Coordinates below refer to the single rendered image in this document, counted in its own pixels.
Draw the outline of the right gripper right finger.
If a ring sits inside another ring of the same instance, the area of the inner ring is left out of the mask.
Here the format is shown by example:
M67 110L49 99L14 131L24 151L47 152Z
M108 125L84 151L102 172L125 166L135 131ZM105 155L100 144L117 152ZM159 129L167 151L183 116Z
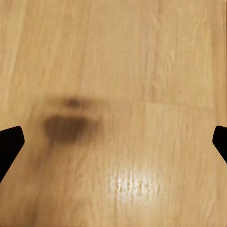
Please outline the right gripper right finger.
M216 126L212 142L227 163L227 127Z

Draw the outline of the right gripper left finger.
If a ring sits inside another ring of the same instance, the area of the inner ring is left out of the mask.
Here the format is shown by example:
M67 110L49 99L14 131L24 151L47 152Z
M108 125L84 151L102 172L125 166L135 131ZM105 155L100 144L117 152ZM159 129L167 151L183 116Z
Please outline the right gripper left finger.
M24 144L21 126L0 131L0 183Z

